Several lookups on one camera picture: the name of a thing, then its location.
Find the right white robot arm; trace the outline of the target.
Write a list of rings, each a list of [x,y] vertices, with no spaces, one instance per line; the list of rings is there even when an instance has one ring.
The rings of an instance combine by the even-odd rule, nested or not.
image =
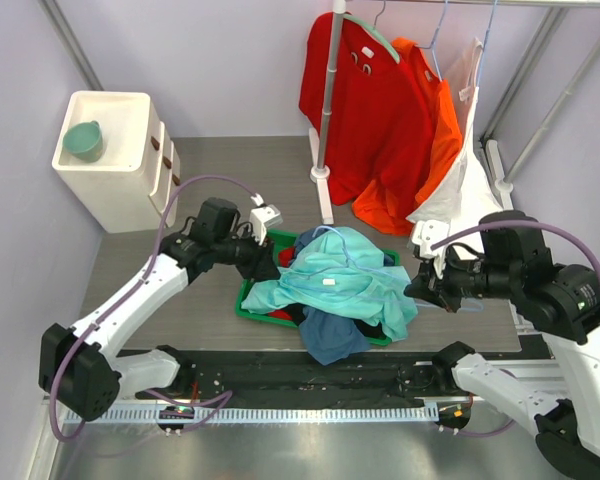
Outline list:
[[[510,302],[551,350],[566,395],[532,389],[462,342],[433,356],[433,390],[479,396],[523,427],[561,474],[600,479],[600,262],[556,263],[550,231],[521,211],[496,212],[474,227],[482,242],[474,249],[463,232],[420,221],[411,234],[420,267],[404,293],[449,312],[466,299]]]

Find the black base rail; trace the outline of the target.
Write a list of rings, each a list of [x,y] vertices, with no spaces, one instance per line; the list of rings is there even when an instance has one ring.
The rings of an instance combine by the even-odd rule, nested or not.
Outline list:
[[[358,409],[418,407],[463,398],[432,353],[370,351],[328,366],[301,351],[186,351],[188,376],[158,391],[172,399],[210,400],[225,391],[230,408]]]

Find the white clothes rack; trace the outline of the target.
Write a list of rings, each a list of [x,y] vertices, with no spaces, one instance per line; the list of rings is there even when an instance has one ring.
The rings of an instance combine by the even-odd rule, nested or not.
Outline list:
[[[350,13],[347,9],[347,2],[345,0],[335,0],[333,2],[331,10],[332,22],[329,37],[328,58],[326,63],[325,85],[321,106],[320,128],[309,129],[309,141],[312,154],[310,179],[316,185],[321,219],[322,223],[325,225],[332,225],[334,223],[333,205],[328,187],[330,170],[325,165],[325,158],[328,144],[330,119],[332,115],[333,86],[337,74],[341,31],[343,22],[346,21],[341,15],[333,12],[335,2],[345,2],[346,10],[348,13]],[[516,95],[515,89],[522,86],[526,80],[526,75],[535,67],[540,51],[546,46],[546,43],[549,41],[553,31],[558,28],[559,19],[562,17],[562,15],[568,9],[600,8],[600,1],[505,1],[503,4],[505,6],[513,5],[524,7],[543,7],[547,10],[547,12],[542,24],[538,27],[533,41],[529,44],[529,48],[525,54],[526,60],[523,61],[518,67],[516,75],[514,75],[512,78],[511,85],[507,88],[507,91],[502,97],[501,106],[498,108],[500,112],[503,112],[508,108],[508,104]],[[591,54],[583,63],[581,71],[579,71],[574,77],[574,83],[578,83],[580,81],[580,77],[588,72],[592,62],[598,58],[599,54],[600,41],[598,45],[593,48]]]

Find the light teal t shirt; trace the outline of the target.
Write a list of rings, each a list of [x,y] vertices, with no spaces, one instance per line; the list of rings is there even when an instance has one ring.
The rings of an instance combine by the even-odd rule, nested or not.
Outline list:
[[[328,314],[381,326],[392,341],[408,336],[417,316],[413,299],[404,295],[411,280],[400,265],[386,265],[385,253],[350,227],[318,227],[280,278],[256,282],[241,301],[251,314],[268,314],[302,304]]]

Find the green plastic hanger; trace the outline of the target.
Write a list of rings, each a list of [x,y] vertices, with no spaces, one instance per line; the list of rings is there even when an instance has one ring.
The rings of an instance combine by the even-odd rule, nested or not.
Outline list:
[[[394,49],[392,44],[377,30],[374,25],[352,15],[351,13],[348,13],[345,2],[335,2],[333,12],[341,15],[345,20],[348,20],[362,28],[376,43],[386,50],[396,64],[400,63],[401,57]]]

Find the hanging orange t shirt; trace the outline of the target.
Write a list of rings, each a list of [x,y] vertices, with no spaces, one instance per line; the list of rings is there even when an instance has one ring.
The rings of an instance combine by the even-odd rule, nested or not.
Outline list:
[[[412,40],[392,41],[408,72],[414,77],[420,110],[407,109],[405,121],[395,122],[401,151],[352,204],[354,215],[388,235],[406,236],[413,223],[407,217],[429,199],[449,172],[463,146],[451,89],[431,70],[422,50]]]

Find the dark blue t shirt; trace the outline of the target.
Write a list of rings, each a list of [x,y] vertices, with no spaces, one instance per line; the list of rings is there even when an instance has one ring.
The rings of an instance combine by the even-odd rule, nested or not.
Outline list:
[[[355,232],[342,235],[348,240],[360,240]],[[284,283],[298,289],[306,306],[306,322],[300,325],[301,336],[310,355],[320,364],[329,365],[351,354],[370,348],[368,339],[357,329],[348,306],[329,307],[329,302],[346,303],[355,299],[373,300],[366,291],[371,282],[386,277],[342,268],[344,256],[340,251],[341,240],[333,232],[326,232],[313,242],[294,242],[303,257],[300,267],[291,266],[291,273]]]

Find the green plastic tray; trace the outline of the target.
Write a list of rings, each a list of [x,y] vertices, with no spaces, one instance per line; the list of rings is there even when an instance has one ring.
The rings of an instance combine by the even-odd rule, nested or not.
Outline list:
[[[269,237],[271,238],[271,241],[274,243],[273,259],[274,259],[276,265],[279,264],[279,262],[278,262],[279,252],[281,250],[284,250],[288,247],[293,246],[297,236],[298,235],[296,233],[286,232],[286,231],[282,231],[282,230],[270,230],[269,231]],[[249,320],[253,320],[253,321],[257,321],[257,322],[261,322],[261,323],[265,323],[265,324],[272,324],[272,325],[296,329],[297,326],[294,325],[292,322],[272,318],[272,317],[269,317],[268,314],[250,313],[249,311],[242,308],[241,304],[242,304],[243,300],[249,294],[253,285],[254,285],[254,282],[250,281],[250,280],[244,280],[242,282],[241,288],[239,290],[239,293],[238,293],[238,296],[237,296],[236,302],[235,302],[236,315],[238,317],[241,317],[244,319],[249,319]],[[380,347],[388,346],[392,342],[392,340],[389,337],[387,337],[386,335],[385,335],[385,338],[383,338],[383,339],[375,339],[375,338],[369,338],[369,337],[366,337],[366,338],[368,339],[368,341],[370,342],[371,345],[380,346]]]

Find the red t shirt in tray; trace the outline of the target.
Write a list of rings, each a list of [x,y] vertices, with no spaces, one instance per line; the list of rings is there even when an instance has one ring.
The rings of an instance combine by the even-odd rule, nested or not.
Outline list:
[[[289,267],[294,259],[295,248],[293,246],[281,250],[278,254],[278,262],[281,267]],[[299,326],[304,320],[304,307],[301,304],[294,303],[284,306],[282,309],[268,313],[269,317],[289,321]]]

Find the teal cup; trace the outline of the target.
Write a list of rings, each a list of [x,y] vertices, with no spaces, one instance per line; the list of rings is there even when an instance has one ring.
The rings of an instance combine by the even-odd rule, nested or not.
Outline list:
[[[104,139],[100,124],[81,122],[67,130],[62,140],[63,148],[84,162],[98,161],[104,152]]]

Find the hanging white tank top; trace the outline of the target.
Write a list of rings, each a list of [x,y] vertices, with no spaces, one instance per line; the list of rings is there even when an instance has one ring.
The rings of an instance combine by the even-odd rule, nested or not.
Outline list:
[[[474,118],[479,97],[478,70],[483,43],[475,38],[446,70],[454,119],[462,135],[461,148],[427,199],[420,201],[407,217],[413,223],[437,220],[451,234],[476,226],[492,213],[503,210],[493,195],[484,168],[474,152]]]

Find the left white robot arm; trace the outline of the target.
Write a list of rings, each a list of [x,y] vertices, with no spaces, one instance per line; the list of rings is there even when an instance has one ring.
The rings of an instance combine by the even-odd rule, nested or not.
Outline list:
[[[148,389],[185,397],[193,367],[184,354],[167,345],[127,357],[120,352],[163,304],[216,265],[235,267],[245,280],[279,277],[268,236],[282,221],[279,210],[263,204],[245,224],[238,218],[234,203],[207,199],[105,303],[69,327],[49,327],[41,338],[40,387],[86,422],[103,416],[117,399]]]

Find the black t shirt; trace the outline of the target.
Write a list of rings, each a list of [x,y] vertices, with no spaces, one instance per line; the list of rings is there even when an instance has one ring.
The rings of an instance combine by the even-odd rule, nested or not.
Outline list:
[[[283,318],[292,321],[296,326],[301,325],[305,319],[306,315],[304,313],[305,306],[301,304],[291,304],[282,309],[284,313]],[[375,339],[383,339],[385,338],[385,334],[383,333],[382,327],[380,325],[372,326],[365,323],[362,320],[354,319],[353,320],[357,329],[365,336],[369,338]]]

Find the white drawer cabinet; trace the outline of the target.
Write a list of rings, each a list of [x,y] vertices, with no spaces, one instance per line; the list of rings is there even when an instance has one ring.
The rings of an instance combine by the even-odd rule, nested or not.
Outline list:
[[[85,161],[65,140],[78,125],[101,134],[102,154]],[[175,222],[167,203],[182,179],[181,162],[151,97],[139,92],[76,91],[69,100],[52,167],[108,233]]]

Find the hanging red t shirt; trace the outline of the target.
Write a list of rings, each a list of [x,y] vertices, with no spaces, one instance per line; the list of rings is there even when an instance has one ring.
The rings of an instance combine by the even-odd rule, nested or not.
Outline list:
[[[362,193],[387,160],[401,151],[395,122],[420,110],[414,77],[358,25],[342,26],[325,163],[334,204]]]

